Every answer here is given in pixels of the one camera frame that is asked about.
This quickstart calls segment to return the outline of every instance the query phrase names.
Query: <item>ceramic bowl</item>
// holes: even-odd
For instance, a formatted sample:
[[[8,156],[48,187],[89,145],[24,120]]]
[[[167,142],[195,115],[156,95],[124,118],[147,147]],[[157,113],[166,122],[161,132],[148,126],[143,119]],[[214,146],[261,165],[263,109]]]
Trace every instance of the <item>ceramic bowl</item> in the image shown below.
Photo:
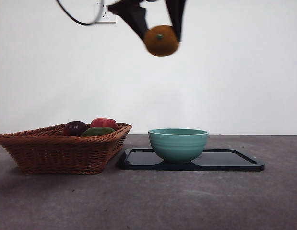
[[[169,163],[188,163],[204,150],[208,132],[197,129],[163,128],[148,131],[154,152]]]

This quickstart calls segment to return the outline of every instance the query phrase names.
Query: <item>apple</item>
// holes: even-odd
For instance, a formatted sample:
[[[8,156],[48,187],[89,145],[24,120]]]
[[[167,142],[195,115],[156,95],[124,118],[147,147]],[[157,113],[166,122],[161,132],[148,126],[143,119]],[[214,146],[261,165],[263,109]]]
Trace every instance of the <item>apple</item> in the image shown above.
[[[118,130],[116,121],[108,118],[96,118],[91,122],[90,127],[109,127]]]

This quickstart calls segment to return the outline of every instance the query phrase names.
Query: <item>wall socket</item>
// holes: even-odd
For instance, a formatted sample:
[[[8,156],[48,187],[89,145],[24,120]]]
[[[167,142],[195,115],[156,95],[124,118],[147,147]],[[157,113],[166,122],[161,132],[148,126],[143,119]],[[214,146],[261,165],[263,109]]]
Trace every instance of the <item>wall socket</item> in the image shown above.
[[[95,16],[97,16],[100,7],[102,8],[101,18],[96,22],[96,24],[115,24],[116,23],[116,15],[112,12],[108,11],[108,5],[112,4],[113,0],[104,0],[104,4],[101,5],[100,0],[96,0],[95,3]]]

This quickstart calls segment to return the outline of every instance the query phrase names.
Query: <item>wicker basket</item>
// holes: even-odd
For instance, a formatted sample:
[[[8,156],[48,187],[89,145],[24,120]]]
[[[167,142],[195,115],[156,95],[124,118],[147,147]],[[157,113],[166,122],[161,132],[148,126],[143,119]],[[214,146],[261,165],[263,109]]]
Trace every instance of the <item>wicker basket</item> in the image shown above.
[[[118,123],[118,130],[110,134],[72,137],[63,135],[64,126],[1,134],[0,144],[24,173],[92,175],[101,173],[109,160],[122,149],[132,128]]]

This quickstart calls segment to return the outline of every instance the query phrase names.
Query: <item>black tray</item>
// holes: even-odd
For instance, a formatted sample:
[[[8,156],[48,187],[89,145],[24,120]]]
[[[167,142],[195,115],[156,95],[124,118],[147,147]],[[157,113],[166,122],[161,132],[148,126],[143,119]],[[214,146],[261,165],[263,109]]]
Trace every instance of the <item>black tray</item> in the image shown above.
[[[171,164],[152,149],[127,149],[117,165],[126,170],[262,171],[264,162],[233,149],[204,149],[190,163]]]

